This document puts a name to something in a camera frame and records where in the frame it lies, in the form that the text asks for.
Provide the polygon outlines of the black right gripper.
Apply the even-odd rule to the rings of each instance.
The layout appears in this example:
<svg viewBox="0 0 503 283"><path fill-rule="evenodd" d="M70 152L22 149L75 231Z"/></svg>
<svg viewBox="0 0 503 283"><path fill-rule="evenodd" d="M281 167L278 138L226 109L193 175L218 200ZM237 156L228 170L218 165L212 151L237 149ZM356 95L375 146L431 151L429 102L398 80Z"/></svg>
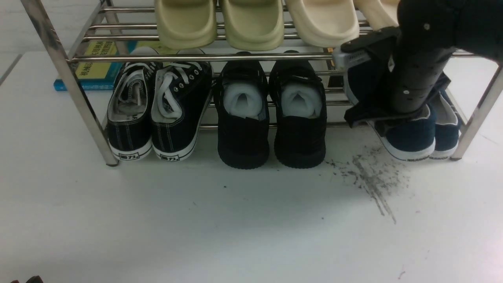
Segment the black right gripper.
<svg viewBox="0 0 503 283"><path fill-rule="evenodd" d="M418 118L423 107L445 88L450 80L443 69L452 55L451 48L424 48L401 36L398 27L370 31L344 43L332 52L338 70L350 70L372 63L376 67L368 79L350 83L347 94L362 93L345 112L350 127L362 122L381 122L377 132L384 136L407 120Z"/></svg>

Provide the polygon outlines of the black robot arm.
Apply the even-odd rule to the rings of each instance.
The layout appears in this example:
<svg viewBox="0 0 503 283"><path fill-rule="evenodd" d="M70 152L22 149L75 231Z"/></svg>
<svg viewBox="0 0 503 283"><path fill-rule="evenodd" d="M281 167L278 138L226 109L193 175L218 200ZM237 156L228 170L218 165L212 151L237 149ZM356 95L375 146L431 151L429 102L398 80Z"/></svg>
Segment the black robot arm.
<svg viewBox="0 0 503 283"><path fill-rule="evenodd" d="M349 127L416 118L438 93L442 70L456 50L502 63L501 0L402 0L398 27L344 43L345 69L363 59L377 70L365 98L345 112Z"/></svg>

